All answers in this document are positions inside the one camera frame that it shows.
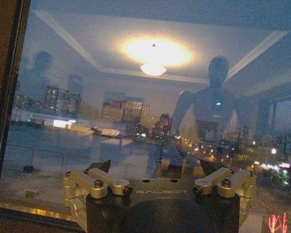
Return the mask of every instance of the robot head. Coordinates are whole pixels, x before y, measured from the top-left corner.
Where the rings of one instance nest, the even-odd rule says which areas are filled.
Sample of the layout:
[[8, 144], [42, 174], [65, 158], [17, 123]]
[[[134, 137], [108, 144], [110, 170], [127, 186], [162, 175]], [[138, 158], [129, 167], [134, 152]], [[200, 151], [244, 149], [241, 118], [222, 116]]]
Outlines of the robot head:
[[214, 57], [208, 68], [211, 87], [220, 87], [228, 73], [228, 60], [223, 56]]

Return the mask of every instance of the tall building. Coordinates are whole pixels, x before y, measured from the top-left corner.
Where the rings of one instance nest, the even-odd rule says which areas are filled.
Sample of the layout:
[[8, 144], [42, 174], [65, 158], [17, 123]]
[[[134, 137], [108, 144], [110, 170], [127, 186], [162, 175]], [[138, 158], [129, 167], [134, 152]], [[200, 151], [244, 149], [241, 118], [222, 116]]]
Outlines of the tall building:
[[46, 112], [55, 113], [58, 106], [59, 88], [55, 86], [47, 86], [44, 93], [44, 110]]
[[112, 121], [121, 121], [123, 116], [123, 103], [121, 101], [112, 101], [111, 103], [103, 102], [100, 118]]
[[16, 109], [29, 109], [31, 106], [31, 102], [32, 102], [31, 98], [16, 92], [13, 107]]
[[166, 137], [171, 135], [172, 118], [168, 114], [162, 114], [152, 131], [153, 137]]
[[44, 97], [44, 110], [65, 117], [76, 118], [81, 105], [80, 94], [55, 86], [47, 86]]
[[120, 92], [106, 92], [101, 106], [100, 118], [113, 121], [134, 122], [139, 121], [148, 110], [142, 98], [128, 97]]
[[249, 129], [247, 126], [243, 126], [239, 128], [237, 141], [240, 144], [248, 144], [249, 143]]
[[205, 141], [212, 141], [217, 138], [218, 122], [196, 121], [197, 135]]

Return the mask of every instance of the ceiling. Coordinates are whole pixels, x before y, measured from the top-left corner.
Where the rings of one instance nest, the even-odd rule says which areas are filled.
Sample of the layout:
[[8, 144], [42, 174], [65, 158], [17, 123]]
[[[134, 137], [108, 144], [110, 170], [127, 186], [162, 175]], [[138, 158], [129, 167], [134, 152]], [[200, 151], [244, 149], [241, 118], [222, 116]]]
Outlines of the ceiling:
[[[81, 3], [65, 4], [66, 9], [36, 2], [32, 5], [31, 14], [36, 17], [36, 23], [43, 24], [45, 30], [61, 39], [52, 42], [54, 48], [62, 46], [62, 41], [65, 41], [88, 66], [101, 73], [207, 86], [210, 60], [224, 55], [230, 64], [225, 85], [236, 96], [252, 96], [291, 82], [291, 24], [287, 17], [286, 21], [283, 19], [276, 24], [270, 18], [259, 15], [255, 8], [248, 13], [245, 9], [250, 8], [237, 8], [237, 5], [229, 8], [229, 12], [222, 12], [222, 7], [227, 10], [224, 6], [220, 5], [219, 9], [212, 6], [207, 10], [208, 5], [204, 4], [200, 12], [205, 17], [201, 18], [200, 14], [198, 18], [198, 13], [192, 9], [201, 5], [193, 5], [190, 9], [187, 5], [175, 3], [175, 7], [179, 4], [179, 11], [165, 7], [161, 14], [157, 14], [156, 6], [149, 8], [144, 1], [137, 1], [142, 4], [131, 8], [115, 2], [116, 9], [104, 4], [104, 1], [95, 2], [85, 1], [88, 7]], [[272, 7], [265, 12], [277, 19], [283, 17], [279, 15], [279, 9]], [[209, 18], [207, 12], [219, 17]], [[246, 14], [256, 17], [256, 22], [255, 18], [244, 20]], [[159, 77], [145, 75], [140, 70], [142, 63], [131, 59], [122, 49], [127, 41], [145, 37], [167, 38], [183, 46], [189, 54], [189, 61], [167, 66], [167, 72]]]

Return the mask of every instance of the light fixture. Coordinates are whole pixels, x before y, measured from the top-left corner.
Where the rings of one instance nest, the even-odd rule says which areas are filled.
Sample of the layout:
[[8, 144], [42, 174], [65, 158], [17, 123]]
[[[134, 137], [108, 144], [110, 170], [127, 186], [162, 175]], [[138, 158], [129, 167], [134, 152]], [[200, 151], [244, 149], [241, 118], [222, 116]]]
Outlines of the light fixture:
[[167, 71], [163, 66], [154, 63], [147, 63], [140, 66], [143, 73], [150, 76], [160, 76]]
[[121, 50], [134, 61], [162, 66], [181, 65], [191, 57], [184, 46], [165, 38], [142, 37], [127, 40], [122, 44]]

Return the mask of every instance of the ceiling lamp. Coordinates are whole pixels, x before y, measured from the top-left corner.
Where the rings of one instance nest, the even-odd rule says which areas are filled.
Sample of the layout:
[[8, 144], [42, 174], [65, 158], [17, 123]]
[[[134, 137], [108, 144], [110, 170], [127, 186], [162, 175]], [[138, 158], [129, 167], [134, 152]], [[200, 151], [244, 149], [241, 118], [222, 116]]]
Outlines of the ceiling lamp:
[[184, 46], [164, 38], [136, 38], [125, 41], [121, 50], [130, 59], [142, 64], [177, 66], [189, 62], [190, 54]]
[[167, 71], [165, 67], [153, 63], [143, 64], [140, 66], [140, 69], [143, 73], [150, 76], [160, 76]]

